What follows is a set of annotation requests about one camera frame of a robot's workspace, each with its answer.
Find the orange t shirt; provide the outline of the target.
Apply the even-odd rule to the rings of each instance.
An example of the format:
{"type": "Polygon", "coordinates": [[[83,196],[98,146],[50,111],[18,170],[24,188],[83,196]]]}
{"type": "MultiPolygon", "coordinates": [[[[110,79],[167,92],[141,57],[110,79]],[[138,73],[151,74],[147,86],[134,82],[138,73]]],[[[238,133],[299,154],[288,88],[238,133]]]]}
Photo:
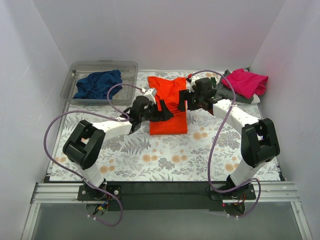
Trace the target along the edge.
{"type": "Polygon", "coordinates": [[[149,76],[148,84],[150,88],[155,88],[157,93],[155,100],[158,109],[161,109],[160,101],[163,100],[173,117],[167,121],[151,122],[150,135],[178,135],[187,134],[187,113],[178,110],[179,92],[186,90],[186,79],[178,77],[174,80],[167,80],[157,76],[149,76]]]}

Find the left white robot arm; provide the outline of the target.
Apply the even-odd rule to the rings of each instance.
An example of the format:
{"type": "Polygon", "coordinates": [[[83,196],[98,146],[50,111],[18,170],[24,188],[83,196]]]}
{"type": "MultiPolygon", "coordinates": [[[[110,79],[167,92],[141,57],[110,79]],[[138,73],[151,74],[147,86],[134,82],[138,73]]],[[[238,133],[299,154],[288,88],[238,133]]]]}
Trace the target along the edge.
{"type": "Polygon", "coordinates": [[[162,99],[159,103],[138,96],[131,107],[114,120],[90,123],[80,121],[63,146],[63,153],[75,164],[80,172],[81,179],[90,186],[89,194],[95,200],[106,196],[106,181],[101,174],[96,161],[99,157],[103,142],[119,136],[130,135],[136,132],[141,123],[165,122],[174,117],[162,99]]]}

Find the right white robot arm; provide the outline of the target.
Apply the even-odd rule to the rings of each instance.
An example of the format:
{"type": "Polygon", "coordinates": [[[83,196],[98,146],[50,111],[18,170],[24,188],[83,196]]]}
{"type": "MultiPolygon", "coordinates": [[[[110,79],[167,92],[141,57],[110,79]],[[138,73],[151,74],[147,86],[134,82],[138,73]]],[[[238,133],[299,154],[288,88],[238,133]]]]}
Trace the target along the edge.
{"type": "Polygon", "coordinates": [[[237,199],[258,170],[280,154],[275,125],[269,118],[259,119],[241,110],[229,99],[216,93],[209,78],[192,80],[190,88],[179,91],[181,112],[198,109],[211,111],[215,117],[232,126],[241,135],[242,159],[227,177],[224,188],[218,190],[237,199]]]}

